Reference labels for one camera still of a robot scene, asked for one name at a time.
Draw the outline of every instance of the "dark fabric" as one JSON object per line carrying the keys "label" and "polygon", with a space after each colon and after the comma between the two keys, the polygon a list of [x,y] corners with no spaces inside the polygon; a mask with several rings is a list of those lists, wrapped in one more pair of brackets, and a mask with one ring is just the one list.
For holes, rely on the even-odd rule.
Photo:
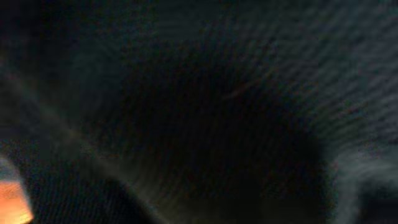
{"label": "dark fabric", "polygon": [[383,218],[395,1],[6,2],[2,148],[39,221]]}

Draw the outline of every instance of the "textured fabric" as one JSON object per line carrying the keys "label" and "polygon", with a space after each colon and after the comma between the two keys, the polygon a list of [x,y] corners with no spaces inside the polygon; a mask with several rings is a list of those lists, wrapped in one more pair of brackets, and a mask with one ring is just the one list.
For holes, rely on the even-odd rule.
{"label": "textured fabric", "polygon": [[112,192],[161,223],[366,223],[394,204],[395,1],[2,4],[3,154],[40,222],[112,222]]}

